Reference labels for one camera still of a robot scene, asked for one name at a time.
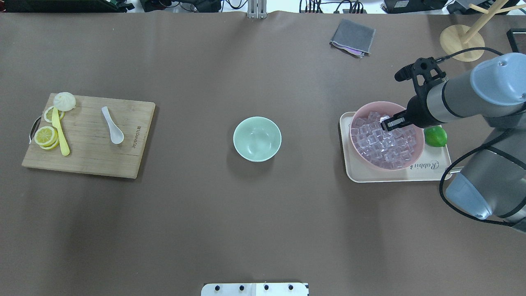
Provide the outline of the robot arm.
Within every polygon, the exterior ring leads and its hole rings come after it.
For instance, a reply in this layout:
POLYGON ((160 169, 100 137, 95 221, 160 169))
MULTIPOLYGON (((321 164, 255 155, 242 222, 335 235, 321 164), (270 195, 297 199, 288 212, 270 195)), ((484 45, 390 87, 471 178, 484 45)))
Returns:
POLYGON ((410 125, 429 128, 482 116, 492 132, 445 169, 439 194, 464 217, 524 234, 525 55, 496 52, 496 57, 448 79, 439 64, 452 57, 419 58, 400 69, 395 79, 411 79, 415 96, 381 126, 386 131, 410 125))

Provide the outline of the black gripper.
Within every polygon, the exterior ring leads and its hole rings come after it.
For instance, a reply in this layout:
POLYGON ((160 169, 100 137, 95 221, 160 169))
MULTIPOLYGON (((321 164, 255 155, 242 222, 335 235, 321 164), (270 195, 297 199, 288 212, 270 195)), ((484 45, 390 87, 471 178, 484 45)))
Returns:
POLYGON ((419 58, 398 70, 394 75, 395 80, 402 82, 411 79, 416 95, 409 100, 405 111, 381 121, 381 128, 390 132, 409 125, 424 129, 444 124, 429 111, 428 94, 432 88, 444 82, 445 77, 446 73, 441 71, 435 58, 419 58))

